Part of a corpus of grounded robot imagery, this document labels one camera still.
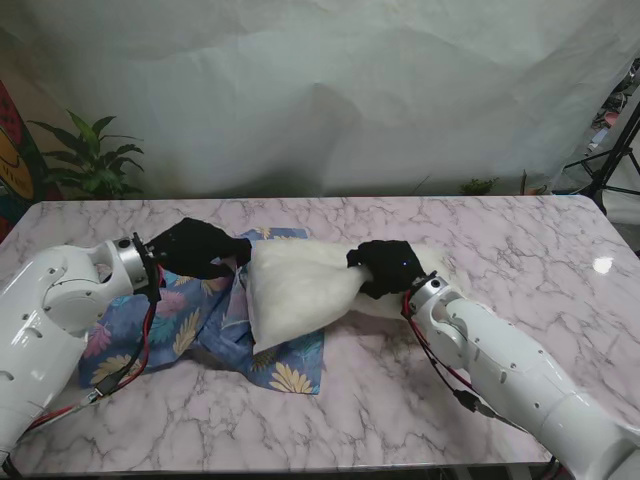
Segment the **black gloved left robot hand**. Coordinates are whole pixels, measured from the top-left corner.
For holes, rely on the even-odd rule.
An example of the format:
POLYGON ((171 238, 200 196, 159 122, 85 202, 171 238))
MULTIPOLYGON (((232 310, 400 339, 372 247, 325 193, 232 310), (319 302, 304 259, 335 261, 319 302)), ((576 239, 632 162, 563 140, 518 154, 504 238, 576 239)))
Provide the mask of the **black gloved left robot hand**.
POLYGON ((251 260, 251 242, 194 218, 184 218, 146 248, 165 270, 200 280, 230 277, 251 260))

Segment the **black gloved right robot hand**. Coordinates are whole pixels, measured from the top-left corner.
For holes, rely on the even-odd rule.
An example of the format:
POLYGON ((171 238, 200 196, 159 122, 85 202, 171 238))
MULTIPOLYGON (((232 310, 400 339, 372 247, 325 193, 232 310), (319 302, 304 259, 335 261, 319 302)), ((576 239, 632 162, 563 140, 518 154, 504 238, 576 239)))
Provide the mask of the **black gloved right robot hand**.
POLYGON ((378 300, 388 294, 410 291, 428 275, 407 241, 373 240, 361 243, 347 255, 347 266, 363 266, 370 273, 360 292, 378 300))

